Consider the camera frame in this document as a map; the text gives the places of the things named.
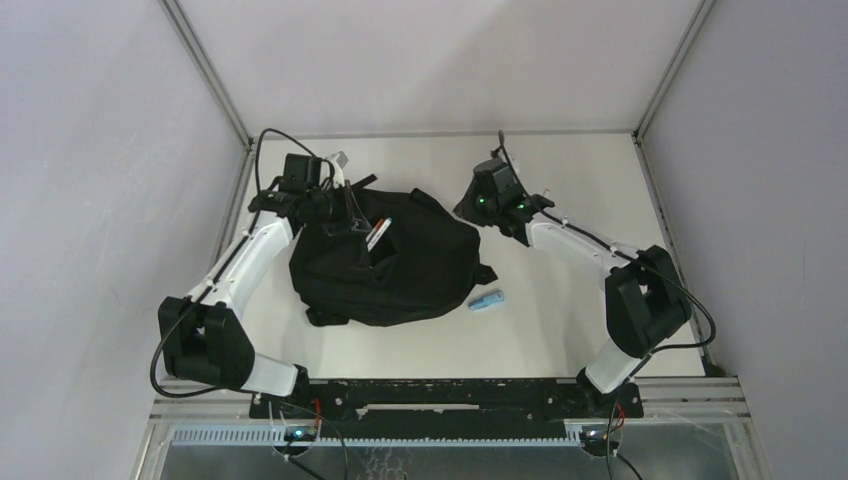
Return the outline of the pink capped white marker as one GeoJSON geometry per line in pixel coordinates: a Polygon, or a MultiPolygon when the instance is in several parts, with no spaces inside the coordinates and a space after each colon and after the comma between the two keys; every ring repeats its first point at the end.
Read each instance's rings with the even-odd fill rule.
{"type": "Polygon", "coordinates": [[[372,242],[369,245],[366,244],[366,248],[367,248],[368,252],[371,252],[376,247],[376,245],[380,242],[380,240],[384,236],[385,232],[389,229],[391,224],[392,224],[392,218],[386,217],[385,223],[382,225],[382,228],[377,233],[377,235],[373,238],[372,242]]]}

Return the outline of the black backpack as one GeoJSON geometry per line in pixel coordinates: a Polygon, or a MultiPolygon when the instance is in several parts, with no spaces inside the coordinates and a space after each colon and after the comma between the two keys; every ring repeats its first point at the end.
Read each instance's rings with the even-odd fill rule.
{"type": "Polygon", "coordinates": [[[365,218],[390,223],[374,247],[363,233],[329,235],[318,224],[298,235],[289,272],[314,326],[390,327],[440,317],[498,278],[481,261],[474,227],[418,188],[376,190],[375,179],[353,186],[365,218]]]}

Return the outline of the orange capped white marker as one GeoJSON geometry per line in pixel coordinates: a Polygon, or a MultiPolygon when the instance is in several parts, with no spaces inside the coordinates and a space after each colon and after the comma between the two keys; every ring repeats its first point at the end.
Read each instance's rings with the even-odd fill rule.
{"type": "Polygon", "coordinates": [[[385,221],[386,221],[386,218],[381,218],[373,226],[372,230],[367,234],[366,239],[365,239],[365,242],[366,242],[367,245],[369,245],[372,242],[373,238],[380,231],[380,229],[382,228],[382,225],[385,223],[385,221]]]}

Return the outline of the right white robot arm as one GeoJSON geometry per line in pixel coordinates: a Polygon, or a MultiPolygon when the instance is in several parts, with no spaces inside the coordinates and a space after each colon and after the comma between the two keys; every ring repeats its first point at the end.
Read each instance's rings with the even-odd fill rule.
{"type": "Polygon", "coordinates": [[[602,291],[608,339],[578,375],[579,406],[589,415],[613,408],[617,389],[692,316],[692,302],[664,248],[638,249],[573,223],[550,199],[528,194],[504,159],[474,167],[454,211],[577,268],[602,291]]]}

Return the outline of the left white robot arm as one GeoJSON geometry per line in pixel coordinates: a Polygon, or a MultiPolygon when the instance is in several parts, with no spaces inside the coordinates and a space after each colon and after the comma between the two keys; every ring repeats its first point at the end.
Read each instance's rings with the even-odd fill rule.
{"type": "Polygon", "coordinates": [[[169,296],[157,316],[161,340],[151,359],[150,379],[161,396],[160,371],[200,384],[199,394],[230,390],[274,396],[290,417],[311,407],[311,388],[299,380],[298,365],[259,352],[245,327],[247,307],[276,258],[294,241],[299,227],[317,220],[321,208],[331,216],[346,205],[348,155],[289,155],[284,170],[257,189],[247,204],[249,219],[203,279],[182,297],[169,296]]]}

